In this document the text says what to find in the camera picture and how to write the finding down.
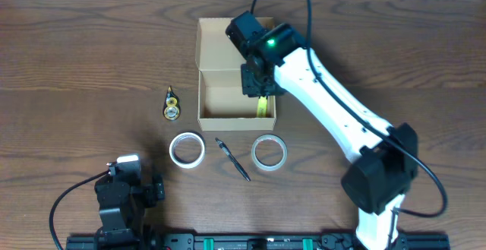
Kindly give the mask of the yellow highlighter marker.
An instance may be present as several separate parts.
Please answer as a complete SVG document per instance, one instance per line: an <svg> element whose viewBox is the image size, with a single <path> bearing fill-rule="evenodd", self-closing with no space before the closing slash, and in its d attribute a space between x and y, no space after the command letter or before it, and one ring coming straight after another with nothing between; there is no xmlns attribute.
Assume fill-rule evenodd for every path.
<svg viewBox="0 0 486 250"><path fill-rule="evenodd" d="M268 110L268 97L259 97L257 101L257 117L266 118Z"/></svg>

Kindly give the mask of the black pen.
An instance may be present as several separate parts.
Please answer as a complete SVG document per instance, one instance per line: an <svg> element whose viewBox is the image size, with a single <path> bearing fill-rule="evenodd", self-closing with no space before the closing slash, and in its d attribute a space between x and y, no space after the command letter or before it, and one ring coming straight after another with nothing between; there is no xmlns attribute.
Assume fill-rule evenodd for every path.
<svg viewBox="0 0 486 250"><path fill-rule="evenodd" d="M215 138L215 141L217 142L219 148L225 153L225 155L230 159L230 161L233 163L235 168L238 170L238 172L248 181L251 181L250 176L247 174L247 172L244 170L244 168L241 166L241 164L236 160L236 158L232 155L231 151L228 149L226 144L221 141L218 138Z"/></svg>

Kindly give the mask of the clear tape roll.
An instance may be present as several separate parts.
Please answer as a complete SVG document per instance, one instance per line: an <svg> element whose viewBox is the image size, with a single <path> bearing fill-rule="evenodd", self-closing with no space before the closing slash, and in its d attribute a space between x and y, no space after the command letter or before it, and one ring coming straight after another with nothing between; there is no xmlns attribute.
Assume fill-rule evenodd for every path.
<svg viewBox="0 0 486 250"><path fill-rule="evenodd" d="M274 134L263 134L252 144L251 159L260 170L276 171L285 164L287 158L285 141Z"/></svg>

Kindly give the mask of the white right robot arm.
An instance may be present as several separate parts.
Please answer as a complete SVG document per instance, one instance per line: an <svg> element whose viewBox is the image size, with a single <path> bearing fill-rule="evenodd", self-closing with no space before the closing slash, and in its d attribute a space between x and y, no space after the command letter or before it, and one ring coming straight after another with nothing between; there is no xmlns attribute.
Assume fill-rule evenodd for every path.
<svg viewBox="0 0 486 250"><path fill-rule="evenodd" d="M258 21L226 30L246 63L244 94L284 91L297 98L335 139L350 167L341 179L358 207L356 237L366 249L385 249L398 236L397 212L418 174L418 137L407 124L393 127L338 82L290 25L269 30Z"/></svg>

